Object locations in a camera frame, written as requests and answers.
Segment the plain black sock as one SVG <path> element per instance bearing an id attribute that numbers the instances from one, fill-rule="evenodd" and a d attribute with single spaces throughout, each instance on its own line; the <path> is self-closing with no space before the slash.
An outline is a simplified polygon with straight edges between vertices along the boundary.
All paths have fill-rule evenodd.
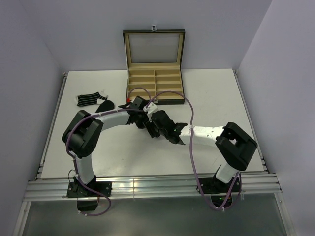
<path id="1" fill-rule="evenodd" d="M 103 103 L 99 105 L 96 110 L 96 113 L 103 113 L 115 108 L 115 104 L 111 100 L 105 100 Z"/>

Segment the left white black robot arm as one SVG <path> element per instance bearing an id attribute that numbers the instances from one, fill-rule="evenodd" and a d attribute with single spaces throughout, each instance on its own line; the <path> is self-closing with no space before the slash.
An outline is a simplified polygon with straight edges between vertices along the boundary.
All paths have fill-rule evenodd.
<path id="1" fill-rule="evenodd" d="M 94 114 L 80 110 L 75 115 L 63 133 L 62 141 L 65 143 L 67 154 L 73 159 L 76 179 L 80 182 L 78 185 L 80 193 L 91 196 L 96 190 L 92 153 L 101 132 L 116 126 L 147 120 L 147 114 L 137 109 L 117 109 Z"/>

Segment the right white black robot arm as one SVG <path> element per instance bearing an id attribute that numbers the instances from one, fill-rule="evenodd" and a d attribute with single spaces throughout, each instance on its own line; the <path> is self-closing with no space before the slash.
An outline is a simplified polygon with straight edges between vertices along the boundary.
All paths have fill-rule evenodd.
<path id="1" fill-rule="evenodd" d="M 245 171 L 258 145 L 240 126 L 228 122 L 225 126 L 203 127 L 175 123 L 164 110 L 145 109 L 157 131 L 169 142 L 179 145 L 193 144 L 217 147 L 223 156 L 222 164 L 213 179 L 217 191 L 225 191 L 238 172 Z"/>

